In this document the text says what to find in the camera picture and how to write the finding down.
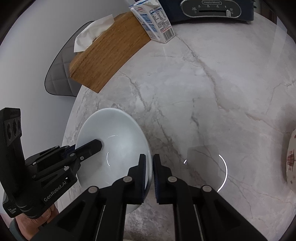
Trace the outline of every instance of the gray quilted chair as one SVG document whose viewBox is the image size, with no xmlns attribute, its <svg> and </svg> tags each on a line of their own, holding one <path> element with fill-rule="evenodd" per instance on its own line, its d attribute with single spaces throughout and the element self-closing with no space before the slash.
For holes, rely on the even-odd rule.
<svg viewBox="0 0 296 241">
<path fill-rule="evenodd" d="M 78 95 L 81 84 L 70 78 L 69 65 L 77 54 L 74 53 L 74 42 L 77 35 L 92 22 L 93 21 L 90 21 L 78 29 L 52 62 L 44 82 L 45 89 L 48 93 L 52 95 L 75 97 Z"/>
</svg>

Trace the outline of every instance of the round table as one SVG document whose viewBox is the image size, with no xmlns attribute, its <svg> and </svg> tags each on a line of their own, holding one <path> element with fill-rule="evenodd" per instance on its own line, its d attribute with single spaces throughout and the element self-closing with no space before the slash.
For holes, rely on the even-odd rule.
<svg viewBox="0 0 296 241">
<path fill-rule="evenodd" d="M 255 14 L 251 23 L 200 21 L 173 26 L 167 44 L 150 41 L 100 93 L 82 87 L 63 145 L 76 142 L 95 111 L 131 115 L 153 154 L 189 185 L 205 183 L 268 240 L 277 241 L 295 216 L 296 194 L 285 159 L 296 126 L 296 44 Z M 65 195 L 80 194 L 75 185 Z M 158 205 L 154 186 L 127 214 L 124 238 L 174 240 L 173 209 Z"/>
</svg>

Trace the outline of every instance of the tissue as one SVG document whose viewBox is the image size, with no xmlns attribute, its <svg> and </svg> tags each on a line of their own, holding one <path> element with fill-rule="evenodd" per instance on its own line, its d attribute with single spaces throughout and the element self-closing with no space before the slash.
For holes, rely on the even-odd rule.
<svg viewBox="0 0 296 241">
<path fill-rule="evenodd" d="M 83 52 L 92 42 L 114 23 L 113 15 L 106 16 L 88 25 L 75 39 L 74 53 Z"/>
</svg>

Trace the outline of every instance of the nutrition label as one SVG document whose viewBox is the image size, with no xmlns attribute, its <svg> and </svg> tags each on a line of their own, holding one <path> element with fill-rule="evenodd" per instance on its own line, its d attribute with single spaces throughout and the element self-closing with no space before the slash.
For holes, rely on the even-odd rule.
<svg viewBox="0 0 296 241">
<path fill-rule="evenodd" d="M 151 14 L 161 33 L 165 32 L 168 27 L 170 27 L 170 22 L 166 17 L 166 14 L 163 11 L 162 7 L 156 7 L 150 10 L 149 13 Z"/>
</svg>

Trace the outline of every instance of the brand logo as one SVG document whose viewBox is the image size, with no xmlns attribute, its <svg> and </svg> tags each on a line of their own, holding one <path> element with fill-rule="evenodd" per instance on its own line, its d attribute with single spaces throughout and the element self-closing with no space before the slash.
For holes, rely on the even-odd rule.
<svg viewBox="0 0 296 241">
<path fill-rule="evenodd" d="M 221 1 L 203 0 L 202 4 L 222 5 L 222 2 Z"/>
<path fill-rule="evenodd" d="M 52 192 L 50 192 L 50 194 L 47 197 L 45 197 L 43 200 L 45 202 L 47 202 L 48 200 L 50 200 L 52 198 L 52 196 L 55 195 L 59 190 L 61 190 L 61 188 L 63 186 L 65 186 L 66 184 L 67 184 L 66 181 L 62 182 L 62 184 L 60 184 L 56 189 L 54 189 Z"/>
</svg>

